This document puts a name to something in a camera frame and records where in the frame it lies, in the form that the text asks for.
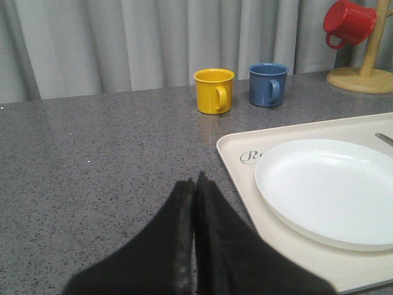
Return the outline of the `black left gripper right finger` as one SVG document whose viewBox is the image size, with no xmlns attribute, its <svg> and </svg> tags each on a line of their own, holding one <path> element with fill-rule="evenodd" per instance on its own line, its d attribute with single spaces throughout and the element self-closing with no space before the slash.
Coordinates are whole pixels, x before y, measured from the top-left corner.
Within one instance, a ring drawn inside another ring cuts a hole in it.
<svg viewBox="0 0 393 295">
<path fill-rule="evenodd" d="M 265 243 L 200 173 L 195 194 L 199 294 L 335 294 L 333 286 Z"/>
</svg>

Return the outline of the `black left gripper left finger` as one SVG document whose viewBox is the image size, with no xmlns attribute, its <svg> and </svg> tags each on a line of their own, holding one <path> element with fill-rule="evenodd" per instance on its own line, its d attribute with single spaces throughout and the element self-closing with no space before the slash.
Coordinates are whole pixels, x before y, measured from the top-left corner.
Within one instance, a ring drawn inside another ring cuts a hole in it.
<svg viewBox="0 0 393 295">
<path fill-rule="evenodd" d="M 154 218 L 125 246 L 81 271 L 63 294 L 190 294 L 193 181 L 178 181 Z"/>
</svg>

